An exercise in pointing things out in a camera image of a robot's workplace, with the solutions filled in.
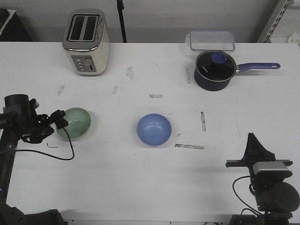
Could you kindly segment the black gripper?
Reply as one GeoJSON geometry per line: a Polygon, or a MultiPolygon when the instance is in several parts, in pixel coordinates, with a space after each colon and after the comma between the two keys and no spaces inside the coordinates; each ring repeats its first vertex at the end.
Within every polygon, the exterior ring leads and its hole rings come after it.
{"type": "Polygon", "coordinates": [[[293,175],[288,169],[290,160],[276,160],[275,154],[266,150],[253,133],[248,133],[242,160],[227,160],[226,167],[247,167],[251,177],[267,180],[284,180],[293,175]],[[258,162],[249,162],[255,155],[258,162]]]}
{"type": "Polygon", "coordinates": [[[19,115],[16,119],[17,133],[26,143],[41,143],[54,133],[50,122],[53,122],[57,129],[68,126],[68,121],[64,119],[65,115],[63,110],[56,110],[50,116],[40,114],[30,119],[19,115]]]}

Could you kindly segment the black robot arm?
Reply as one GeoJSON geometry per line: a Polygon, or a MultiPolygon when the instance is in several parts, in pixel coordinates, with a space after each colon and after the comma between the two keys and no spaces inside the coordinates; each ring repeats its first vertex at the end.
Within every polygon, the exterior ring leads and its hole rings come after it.
{"type": "Polygon", "coordinates": [[[68,126],[66,113],[56,110],[51,115],[37,114],[39,104],[36,99],[29,99],[25,94],[14,94],[4,98],[5,106],[0,115],[0,223],[2,225],[66,225],[57,209],[25,215],[17,207],[7,204],[7,195],[18,151],[19,140],[38,144],[54,133],[52,124],[57,129],[68,126]]]}
{"type": "Polygon", "coordinates": [[[292,176],[291,160],[278,160],[266,150],[253,133],[247,136],[243,158],[227,160],[226,167],[248,168],[248,189],[255,197],[257,209],[247,205],[243,213],[232,215],[231,225],[287,225],[292,212],[300,206],[298,191],[284,180],[292,176]]]}

